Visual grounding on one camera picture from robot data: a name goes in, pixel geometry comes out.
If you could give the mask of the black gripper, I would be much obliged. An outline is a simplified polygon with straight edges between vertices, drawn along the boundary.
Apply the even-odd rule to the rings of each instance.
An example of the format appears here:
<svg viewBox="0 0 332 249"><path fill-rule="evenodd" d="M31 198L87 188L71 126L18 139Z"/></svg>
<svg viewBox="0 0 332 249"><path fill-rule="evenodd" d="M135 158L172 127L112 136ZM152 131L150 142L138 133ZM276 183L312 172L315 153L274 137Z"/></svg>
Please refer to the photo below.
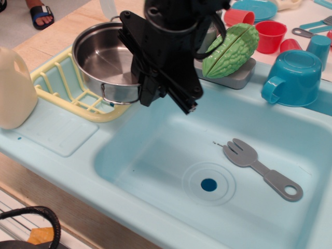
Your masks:
<svg viewBox="0 0 332 249"><path fill-rule="evenodd" d="M203 95L192 54L197 22L167 27L128 10L120 20L119 38L133 54L131 72L141 86L140 103L149 107L169 95L185 114L194 111Z"/></svg>

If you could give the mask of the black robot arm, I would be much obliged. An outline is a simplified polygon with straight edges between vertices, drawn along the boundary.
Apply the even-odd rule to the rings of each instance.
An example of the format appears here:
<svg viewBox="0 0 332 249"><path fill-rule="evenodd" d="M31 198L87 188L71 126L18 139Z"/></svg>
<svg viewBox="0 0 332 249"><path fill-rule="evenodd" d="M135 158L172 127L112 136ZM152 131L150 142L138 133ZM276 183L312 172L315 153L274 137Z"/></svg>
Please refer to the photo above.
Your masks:
<svg viewBox="0 0 332 249"><path fill-rule="evenodd" d="M143 18L121 12L119 39L133 54L131 72L142 105L169 95L185 114L195 110L203 90L194 60L212 54L199 52L211 24L226 37L217 13L229 8L229 1L145 1Z"/></svg>

